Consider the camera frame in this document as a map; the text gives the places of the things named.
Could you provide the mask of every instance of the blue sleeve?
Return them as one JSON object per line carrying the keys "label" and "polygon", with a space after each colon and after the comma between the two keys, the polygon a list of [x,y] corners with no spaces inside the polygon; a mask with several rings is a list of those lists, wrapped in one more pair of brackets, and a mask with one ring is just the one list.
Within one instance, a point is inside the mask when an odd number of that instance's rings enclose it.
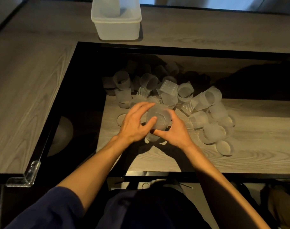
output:
{"label": "blue sleeve", "polygon": [[54,187],[18,215],[6,229],[75,229],[84,209],[78,196],[65,187]]}

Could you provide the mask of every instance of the dark clothing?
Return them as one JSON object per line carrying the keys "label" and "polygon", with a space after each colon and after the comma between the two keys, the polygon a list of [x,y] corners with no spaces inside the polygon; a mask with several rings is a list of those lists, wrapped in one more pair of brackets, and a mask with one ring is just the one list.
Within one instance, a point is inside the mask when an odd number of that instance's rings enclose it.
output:
{"label": "dark clothing", "polygon": [[[18,215],[6,229],[76,228],[84,210],[74,192],[48,191]],[[97,228],[210,228],[194,204],[170,187],[120,190],[106,204]]]}

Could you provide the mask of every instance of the person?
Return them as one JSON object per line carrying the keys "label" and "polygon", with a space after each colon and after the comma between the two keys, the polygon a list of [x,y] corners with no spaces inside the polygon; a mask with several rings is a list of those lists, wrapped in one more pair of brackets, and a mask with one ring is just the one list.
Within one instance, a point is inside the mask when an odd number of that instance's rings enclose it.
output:
{"label": "person", "polygon": [[[140,123],[142,115],[152,106],[154,103],[148,102],[134,105],[125,116],[119,134],[6,228],[76,228],[78,220],[89,209],[118,157],[131,143],[152,132],[156,117],[152,117],[145,125]],[[170,130],[154,130],[152,133],[177,146],[188,157],[219,228],[269,228],[191,140],[184,122],[175,111],[169,112],[172,116]],[[187,227],[210,228],[183,193],[162,186],[119,192],[108,200],[96,228]]]}

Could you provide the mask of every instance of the human hand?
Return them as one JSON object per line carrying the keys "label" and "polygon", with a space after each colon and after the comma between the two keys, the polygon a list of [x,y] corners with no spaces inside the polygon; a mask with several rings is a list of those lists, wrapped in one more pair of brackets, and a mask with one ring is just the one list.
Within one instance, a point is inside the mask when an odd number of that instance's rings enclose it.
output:
{"label": "human hand", "polygon": [[151,132],[159,137],[162,137],[164,140],[168,141],[174,146],[179,147],[184,150],[190,145],[193,145],[194,142],[189,136],[186,125],[181,120],[174,110],[168,110],[170,115],[172,116],[172,126],[168,131],[161,131],[158,129],[153,129]]}
{"label": "human hand", "polygon": [[125,116],[118,137],[126,139],[129,144],[144,138],[157,122],[157,117],[152,117],[144,126],[141,125],[141,117],[154,105],[148,102],[135,104]]}

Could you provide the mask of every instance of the plastic bin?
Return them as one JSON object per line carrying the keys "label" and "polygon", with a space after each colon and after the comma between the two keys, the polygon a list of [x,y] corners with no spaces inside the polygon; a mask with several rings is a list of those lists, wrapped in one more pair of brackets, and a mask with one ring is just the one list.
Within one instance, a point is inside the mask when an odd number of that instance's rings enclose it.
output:
{"label": "plastic bin", "polygon": [[91,20],[94,22],[98,36],[102,40],[135,40],[139,38],[142,20],[139,0],[119,0],[120,15],[116,7],[105,8],[102,0],[93,0]]}

